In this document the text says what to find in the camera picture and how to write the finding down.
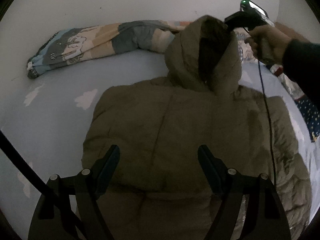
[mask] jacket hood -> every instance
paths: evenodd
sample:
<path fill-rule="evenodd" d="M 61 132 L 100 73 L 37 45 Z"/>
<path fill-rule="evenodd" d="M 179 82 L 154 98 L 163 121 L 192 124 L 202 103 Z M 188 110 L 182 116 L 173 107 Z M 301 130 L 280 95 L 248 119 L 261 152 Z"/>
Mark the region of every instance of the jacket hood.
<path fill-rule="evenodd" d="M 203 32 L 204 24 L 206 24 L 207 29 L 205 33 Z M 228 38 L 230 42 L 225 51 L 221 53 L 222 56 L 215 54 L 212 56 L 209 55 L 210 51 L 204 51 L 207 54 L 205 56 L 211 57 L 212 62 L 218 62 L 215 66 L 212 66 L 212 73 L 208 77 L 210 82 L 206 84 L 199 76 L 201 38 L 216 35 L 216 25 L 221 24 L 224 25 L 214 17 L 203 16 L 176 34 L 165 52 L 165 62 L 169 69 L 168 77 L 174 85 L 199 92 L 211 90 L 217 96 L 230 95 L 238 89 L 238 81 L 241 78 L 241 61 L 234 32 L 230 33 Z M 215 48 L 221 49 L 219 47 L 220 43 L 221 41 L 217 40 L 214 44 Z"/>

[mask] jacket sleeve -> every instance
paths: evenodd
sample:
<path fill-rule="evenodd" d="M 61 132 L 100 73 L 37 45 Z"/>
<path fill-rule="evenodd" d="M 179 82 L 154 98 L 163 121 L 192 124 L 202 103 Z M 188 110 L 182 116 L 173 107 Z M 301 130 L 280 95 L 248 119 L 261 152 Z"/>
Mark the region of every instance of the jacket sleeve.
<path fill-rule="evenodd" d="M 284 73 L 320 109 L 320 44 L 292 40 L 283 57 Z"/>

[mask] black metal clamp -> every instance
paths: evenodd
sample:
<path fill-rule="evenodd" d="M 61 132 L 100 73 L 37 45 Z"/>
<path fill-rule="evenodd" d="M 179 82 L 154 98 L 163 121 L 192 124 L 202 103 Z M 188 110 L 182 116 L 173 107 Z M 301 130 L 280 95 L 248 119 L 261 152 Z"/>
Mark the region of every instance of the black metal clamp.
<path fill-rule="evenodd" d="M 228 169 L 206 145 L 198 160 L 211 190 L 222 204 L 205 240 L 229 240 L 236 225 L 243 195 L 249 195 L 246 218 L 239 240 L 290 240 L 290 228 L 281 200 L 269 176 L 245 176 Z"/>
<path fill-rule="evenodd" d="M 88 240 L 113 240 L 96 203 L 109 185 L 120 159 L 120 150 L 111 146 L 106 155 L 92 168 L 83 169 L 73 177 L 50 177 L 47 186 L 58 198 L 41 195 L 29 230 L 29 240 L 79 239 L 76 227 Z M 229 240 L 239 214 L 243 195 L 249 194 L 241 240 L 289 240 L 290 230 L 284 208 L 266 174 L 250 177 L 235 169 L 228 169 L 222 160 L 215 158 L 207 146 L 198 150 L 198 160 L 214 194 L 222 204 L 205 240 Z M 81 221 L 72 216 L 69 195 L 75 195 Z"/>
<path fill-rule="evenodd" d="M 28 239 L 75 240 L 79 239 L 77 227 L 87 239 L 113 240 L 96 200 L 106 192 L 119 160 L 119 147 L 112 145 L 91 169 L 83 169 L 76 176 L 67 178 L 52 175 L 47 186 L 58 197 L 60 208 L 51 197 L 41 195 L 31 220 Z M 76 196 L 81 221 L 73 216 L 69 195 Z"/>

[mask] rolled blanket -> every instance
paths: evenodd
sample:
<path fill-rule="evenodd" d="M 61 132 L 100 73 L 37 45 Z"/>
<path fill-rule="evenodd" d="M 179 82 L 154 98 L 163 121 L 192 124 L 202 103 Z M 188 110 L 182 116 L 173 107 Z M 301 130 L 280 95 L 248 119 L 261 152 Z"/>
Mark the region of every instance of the rolled blanket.
<path fill-rule="evenodd" d="M 28 77 L 77 62 L 136 49 L 164 53 L 190 22 L 135 21 L 57 32 L 28 60 Z"/>

